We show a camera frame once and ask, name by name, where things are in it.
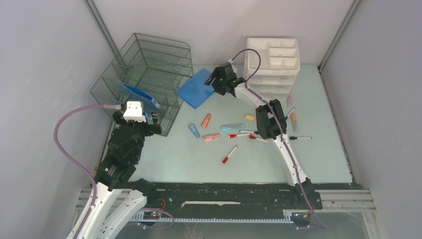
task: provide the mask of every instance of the metal mesh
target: metal mesh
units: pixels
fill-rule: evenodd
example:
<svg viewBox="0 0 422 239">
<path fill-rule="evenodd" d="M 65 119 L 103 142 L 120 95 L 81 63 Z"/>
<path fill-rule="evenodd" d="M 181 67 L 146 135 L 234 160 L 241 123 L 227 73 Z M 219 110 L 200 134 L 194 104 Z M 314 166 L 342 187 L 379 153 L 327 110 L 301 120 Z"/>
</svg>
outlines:
<svg viewBox="0 0 422 239">
<path fill-rule="evenodd" d="M 182 106 L 176 90 L 194 74 L 191 49 L 187 43 L 135 33 L 120 50 L 125 66 L 113 59 L 91 89 L 99 104 L 143 101 L 148 113 L 158 112 L 162 136 L 167 136 Z M 129 84 L 150 94 L 161 109 L 124 86 Z M 111 118 L 113 110 L 105 110 Z"/>
</svg>

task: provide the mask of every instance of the wall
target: wall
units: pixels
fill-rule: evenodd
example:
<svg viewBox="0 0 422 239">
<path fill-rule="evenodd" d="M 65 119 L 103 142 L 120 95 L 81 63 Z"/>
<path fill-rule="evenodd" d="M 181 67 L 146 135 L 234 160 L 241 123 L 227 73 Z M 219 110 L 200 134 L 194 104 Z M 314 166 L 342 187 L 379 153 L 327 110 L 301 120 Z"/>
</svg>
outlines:
<svg viewBox="0 0 422 239">
<path fill-rule="evenodd" d="M 112 59 L 83 1 L 2 1 L 0 238 L 59 239 L 88 178 L 57 149 L 55 123 L 94 104 L 90 87 Z M 59 139 L 90 171 L 109 119 L 70 117 Z"/>
<path fill-rule="evenodd" d="M 221 64 L 247 37 L 295 37 L 301 62 L 319 64 L 353 0 L 101 0 L 96 4 L 121 48 L 131 34 L 185 41 L 193 64 Z"/>
<path fill-rule="evenodd" d="M 323 75 L 390 238 L 420 238 L 422 1 L 364 1 Z"/>
</svg>

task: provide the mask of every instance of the metal frame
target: metal frame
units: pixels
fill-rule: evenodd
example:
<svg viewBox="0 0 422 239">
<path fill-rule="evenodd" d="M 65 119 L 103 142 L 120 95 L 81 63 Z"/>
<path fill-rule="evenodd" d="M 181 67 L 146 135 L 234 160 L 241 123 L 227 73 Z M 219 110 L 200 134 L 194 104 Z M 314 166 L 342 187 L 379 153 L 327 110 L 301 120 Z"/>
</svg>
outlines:
<svg viewBox="0 0 422 239">
<path fill-rule="evenodd" d="M 107 42 L 107 44 L 109 45 L 110 49 L 112 50 L 113 54 L 115 55 L 117 61 L 119 62 L 120 65 L 124 66 L 125 63 L 123 61 L 123 58 L 120 55 L 120 52 L 115 44 L 115 42 L 113 41 L 113 38 L 110 34 L 110 32 L 108 31 L 106 24 L 104 23 L 104 20 L 102 19 L 100 12 L 98 11 L 95 3 L 93 0 L 84 0 L 85 3 L 87 4 L 87 8 L 90 10 L 90 12 L 92 13 L 94 20 L 96 21 L 97 25 L 99 26 L 99 29 L 101 31 L 101 33 L 103 34 L 103 36 L 105 37 L 105 40 Z M 354 0 L 352 5 L 350 6 L 350 9 L 348 11 L 348 13 L 346 14 L 343 22 L 340 25 L 340 28 L 338 29 L 333 41 L 331 42 L 327 52 L 325 53 L 318 69 L 319 72 L 321 74 L 321 80 L 325 89 L 325 93 L 327 95 L 327 100 L 330 103 L 330 107 L 331 107 L 331 111 L 332 111 L 332 106 L 331 106 L 331 101 L 329 99 L 329 94 L 326 90 L 326 85 L 324 83 L 323 77 L 322 77 L 322 72 L 327 64 L 327 62 L 330 59 L 330 56 L 333 52 L 333 50 L 336 48 L 338 41 L 341 39 L 342 35 L 344 34 L 346 28 L 348 27 L 352 17 L 356 14 L 358 7 L 361 5 L 362 0 Z M 333 113 L 333 117 L 334 120 L 337 124 L 336 118 L 335 118 L 335 114 Z M 110 124 L 109 126 L 109 133 L 111 132 L 112 126 Z M 343 145 L 343 149 L 344 152 L 346 154 L 346 158 L 348 160 L 347 157 L 347 151 L 345 150 L 345 145 L 343 143 L 342 137 L 341 137 L 341 133 L 339 128 L 337 127 L 337 131 L 339 132 L 339 136 L 340 136 L 340 140 L 342 142 Z M 102 151 L 102 155 L 104 155 L 104 152 L 106 151 L 106 144 L 104 145 L 103 151 Z M 260 186 L 265 186 L 265 184 L 257 184 L 254 187 L 260 187 Z M 365 221 L 365 225 L 366 225 L 366 229 L 369 235 L 370 239 L 383 239 L 385 238 L 385 233 L 383 231 L 382 225 L 380 223 L 378 214 L 376 212 L 376 208 L 374 205 L 374 202 L 372 200 L 372 196 L 370 194 L 369 190 L 361 190 L 361 189 L 356 189 L 358 187 L 357 184 L 352 183 L 351 185 L 342 185 L 342 184 L 330 184 L 330 185 L 316 185 L 317 188 L 317 192 L 320 194 L 320 198 L 321 198 L 321 203 L 322 203 L 322 209 L 321 210 L 316 210 L 317 212 L 359 212 L 362 213 L 363 219 Z M 120 203 L 120 201 L 123 200 L 123 198 L 126 197 L 126 195 L 128 194 L 129 189 L 127 190 L 123 190 L 122 194 L 120 195 L 119 199 L 115 202 L 115 204 L 113 205 L 112 209 L 115 208 L 116 204 Z M 91 192 L 91 189 L 82 189 L 81 191 L 81 196 L 78 200 L 77 206 L 76 206 L 76 210 L 75 210 L 75 220 L 79 214 L 79 212 L 82 210 L 83 206 L 85 205 L 85 203 L 87 202 L 87 197 L 86 194 L 89 195 L 89 193 Z M 291 223 L 290 220 L 290 216 L 292 212 L 299 212 L 301 210 L 283 210 L 283 213 L 285 215 L 283 220 L 259 220 L 259 221 L 243 221 L 243 220 L 198 220 L 198 219 L 186 219 L 186 218 L 177 218 L 176 221 L 177 222 L 249 222 L 249 223 Z M 138 213 L 133 217 L 133 220 L 140 220 L 143 217 L 143 213 Z"/>
</svg>

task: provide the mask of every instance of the white plastic drawer organizer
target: white plastic drawer organizer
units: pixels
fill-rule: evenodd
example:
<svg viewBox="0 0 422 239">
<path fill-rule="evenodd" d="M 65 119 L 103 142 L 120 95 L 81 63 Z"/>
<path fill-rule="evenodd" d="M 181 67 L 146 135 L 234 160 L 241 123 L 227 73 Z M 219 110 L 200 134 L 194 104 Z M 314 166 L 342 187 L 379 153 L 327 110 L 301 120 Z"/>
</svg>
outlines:
<svg viewBox="0 0 422 239">
<path fill-rule="evenodd" d="M 298 41 L 293 38 L 248 38 L 246 47 L 261 55 L 261 67 L 249 80 L 250 86 L 266 98 L 285 100 L 301 67 Z M 245 79 L 256 70 L 258 62 L 254 52 L 246 52 Z"/>
</svg>

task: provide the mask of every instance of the purple cable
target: purple cable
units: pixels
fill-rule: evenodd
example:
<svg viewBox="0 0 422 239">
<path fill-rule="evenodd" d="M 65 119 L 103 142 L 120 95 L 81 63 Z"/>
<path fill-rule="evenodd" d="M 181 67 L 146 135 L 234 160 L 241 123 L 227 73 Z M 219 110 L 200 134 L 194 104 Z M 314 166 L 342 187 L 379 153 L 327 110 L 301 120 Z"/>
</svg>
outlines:
<svg viewBox="0 0 422 239">
<path fill-rule="evenodd" d="M 169 227 L 171 227 L 172 225 L 174 225 L 174 223 L 175 223 L 174 217 L 173 217 L 170 213 L 165 212 L 165 211 L 163 211 L 163 210 L 160 210 L 160 209 L 154 209 L 154 208 L 142 208 L 140 211 L 148 211 L 148 212 L 155 211 L 155 212 L 160 212 L 160 213 L 165 214 L 165 215 L 167 215 L 168 217 L 170 217 L 170 219 L 172 220 L 172 222 L 171 222 L 169 225 L 167 225 L 167 226 L 164 226 L 164 227 L 159 227 L 159 228 L 156 228 L 156 227 L 151 227 L 151 226 L 147 226 L 147 225 L 144 225 L 144 224 L 142 224 L 142 223 L 128 223 L 128 224 L 126 224 L 126 226 L 124 226 L 124 227 L 130 227 L 130 226 L 137 226 L 137 225 L 139 225 L 139 226 L 143 226 L 143 227 L 147 227 L 147 228 L 151 228 L 151 229 L 161 230 L 161 229 L 166 229 L 166 228 L 169 228 Z"/>
<path fill-rule="evenodd" d="M 72 162 L 74 163 L 76 166 L 78 166 L 80 169 L 82 169 L 82 171 L 88 175 L 88 177 L 91 180 L 91 184 L 93 186 L 93 198 L 91 200 L 91 206 L 95 206 L 95 200 L 97 198 L 97 186 L 95 184 L 95 180 L 92 177 L 91 173 L 89 173 L 89 171 L 83 166 L 81 165 L 78 161 L 76 161 L 72 156 L 70 156 L 66 150 L 63 148 L 63 146 L 60 144 L 59 142 L 59 138 L 57 137 L 57 134 L 59 132 L 59 127 L 60 125 L 63 123 L 63 121 L 65 121 L 65 119 L 67 119 L 69 116 L 73 115 L 74 113 L 77 113 L 79 111 L 83 111 L 83 110 L 87 110 L 87 109 L 92 109 L 92 108 L 105 108 L 105 109 L 120 109 L 120 105 L 116 105 L 116 106 L 111 106 L 111 105 L 92 105 L 92 106 L 84 106 L 84 107 L 80 107 L 76 110 L 72 110 L 69 113 L 65 114 L 65 116 L 63 116 L 56 124 L 56 127 L 54 128 L 54 142 L 56 142 L 57 147 L 59 147 L 59 150 Z M 79 232 L 81 232 L 82 227 L 84 226 L 88 216 L 91 213 L 91 208 L 89 207 L 87 210 L 87 213 L 85 214 L 84 218 L 81 221 L 81 224 L 79 225 L 78 229 L 75 232 L 75 235 L 73 236 L 73 239 L 77 238 L 79 235 Z"/>
<path fill-rule="evenodd" d="M 258 69 L 259 69 L 259 67 L 261 66 L 261 55 L 259 55 L 259 53 L 258 53 L 258 51 L 256 51 L 256 50 L 254 50 L 254 49 L 251 49 L 251 48 L 246 48 L 246 49 L 243 49 L 243 50 L 241 50 L 241 51 L 239 51 L 233 58 L 232 58 L 232 61 L 234 61 L 234 59 L 240 54 L 240 53 L 242 53 L 242 52 L 244 52 L 244 51 L 253 51 L 253 52 L 255 52 L 257 55 L 258 55 L 258 59 L 259 59 L 259 63 L 258 63 L 258 67 L 255 69 L 255 71 L 246 79 L 246 82 L 245 82 L 245 87 L 246 87 L 246 89 L 248 90 L 248 91 L 250 91 L 254 96 L 256 96 L 260 101 L 262 101 L 262 102 L 264 102 L 267 106 L 268 106 L 268 108 L 270 109 L 270 111 L 271 111 L 271 113 L 273 114 L 273 116 L 274 116 L 274 119 L 275 119 L 275 121 L 276 121 L 276 123 L 277 123 L 277 126 L 278 126 L 278 129 L 280 130 L 280 133 L 283 133 L 283 130 L 282 130 L 282 127 L 281 127 L 281 124 L 280 124 L 280 121 L 278 120 L 278 117 L 276 116 L 276 114 L 275 114 L 275 112 L 274 112 L 274 110 L 273 110 L 273 108 L 270 106 L 270 104 L 268 103 L 268 101 L 266 101 L 266 100 L 264 100 L 263 99 L 263 97 L 260 97 L 260 95 L 258 94 L 258 93 L 256 93 L 256 92 L 254 92 L 250 87 L 248 87 L 248 81 L 249 81 L 249 79 L 251 79 L 252 78 L 252 76 L 253 75 L 255 75 L 255 73 L 258 71 Z M 292 163 L 293 163 L 293 167 L 295 168 L 295 171 L 296 171 L 296 178 L 297 178 L 297 180 L 298 180 L 298 184 L 299 184 L 299 187 L 301 188 L 301 191 L 302 191 L 302 194 L 303 194 L 303 197 L 304 197 L 304 199 L 305 199 L 305 201 L 306 201 L 306 203 L 307 203 L 307 205 L 308 205 L 308 207 L 309 207 L 309 209 L 310 209 L 310 211 L 312 212 L 312 214 L 315 216 L 315 218 L 319 221 L 319 223 L 321 223 L 321 225 L 322 225 L 322 227 L 324 228 L 324 229 L 326 229 L 326 230 L 328 230 L 328 228 L 327 228 L 327 226 L 321 221 L 321 219 L 319 219 L 319 217 L 315 214 L 315 210 L 313 209 L 313 207 L 312 207 L 312 205 L 311 205 L 311 203 L 309 202 L 309 199 L 308 199 L 308 197 L 306 196 L 306 193 L 305 193 L 305 190 L 304 190 L 304 188 L 303 188 L 303 186 L 302 186 L 302 184 L 301 184 L 301 179 L 300 179 L 300 176 L 299 176 L 299 171 L 298 171 L 298 168 L 297 168 L 297 164 L 296 164 L 296 162 L 295 162 L 295 160 L 293 159 L 293 155 L 292 155 L 292 153 L 290 152 L 290 150 L 289 150 L 289 148 L 287 147 L 287 144 L 286 144 L 286 142 L 284 141 L 284 140 L 281 140 L 281 142 L 284 144 L 284 146 L 286 147 L 286 149 L 287 149 L 287 152 L 289 153 L 289 156 L 290 156 L 290 159 L 292 160 Z"/>
</svg>

